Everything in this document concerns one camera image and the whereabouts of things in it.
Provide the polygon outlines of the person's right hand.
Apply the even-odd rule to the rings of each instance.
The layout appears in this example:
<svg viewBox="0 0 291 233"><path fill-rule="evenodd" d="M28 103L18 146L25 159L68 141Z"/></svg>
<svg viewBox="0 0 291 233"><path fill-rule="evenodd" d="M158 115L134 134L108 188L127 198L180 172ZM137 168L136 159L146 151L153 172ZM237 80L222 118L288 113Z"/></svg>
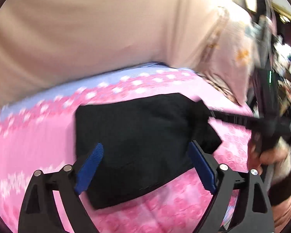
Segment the person's right hand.
<svg viewBox="0 0 291 233"><path fill-rule="evenodd" d="M259 174L263 173L262 165L268 166L282 163L291 152L290 146L283 139L280 139L273 149L268 149L261 154L257 153L255 148L255 142L252 139L249 140L247 169L255 169Z"/></svg>

